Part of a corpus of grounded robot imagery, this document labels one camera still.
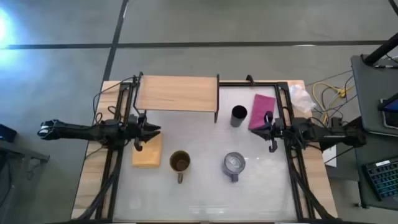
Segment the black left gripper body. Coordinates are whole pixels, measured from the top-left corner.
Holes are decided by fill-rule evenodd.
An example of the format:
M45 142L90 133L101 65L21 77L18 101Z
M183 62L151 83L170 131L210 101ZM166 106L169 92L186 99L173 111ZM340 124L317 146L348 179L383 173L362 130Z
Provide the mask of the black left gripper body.
M127 120L126 136L128 140L133 140L133 145L137 151L142 151L142 142L147 142L146 131L144 130L144 123L146 122L146 115L144 113L138 116L131 114Z

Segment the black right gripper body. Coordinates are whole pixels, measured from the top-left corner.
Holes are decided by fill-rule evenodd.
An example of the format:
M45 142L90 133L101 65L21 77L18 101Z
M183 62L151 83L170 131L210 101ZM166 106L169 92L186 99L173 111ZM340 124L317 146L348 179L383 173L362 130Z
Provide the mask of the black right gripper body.
M290 129L285 125L285 122L282 118L276 118L273 121L268 121L270 124L270 131L269 131L269 152L273 153L277 150L278 145L277 141L275 140L276 138L286 138L288 136L288 132Z

